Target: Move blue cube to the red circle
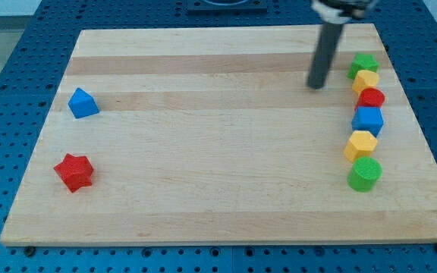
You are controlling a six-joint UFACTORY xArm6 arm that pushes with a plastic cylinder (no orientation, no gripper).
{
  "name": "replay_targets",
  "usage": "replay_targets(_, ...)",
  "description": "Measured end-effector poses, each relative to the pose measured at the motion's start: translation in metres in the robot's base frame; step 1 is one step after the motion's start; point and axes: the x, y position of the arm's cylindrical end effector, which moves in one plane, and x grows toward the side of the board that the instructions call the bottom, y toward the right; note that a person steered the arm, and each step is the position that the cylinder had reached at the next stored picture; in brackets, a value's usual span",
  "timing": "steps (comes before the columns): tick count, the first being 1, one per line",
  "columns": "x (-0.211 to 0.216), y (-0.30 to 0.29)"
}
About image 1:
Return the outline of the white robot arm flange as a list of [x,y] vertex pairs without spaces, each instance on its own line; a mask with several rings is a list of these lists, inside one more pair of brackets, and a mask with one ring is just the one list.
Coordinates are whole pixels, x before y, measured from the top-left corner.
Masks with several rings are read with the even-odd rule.
[[361,20],[379,3],[379,0],[312,0],[311,8],[322,21],[329,24],[346,24]]

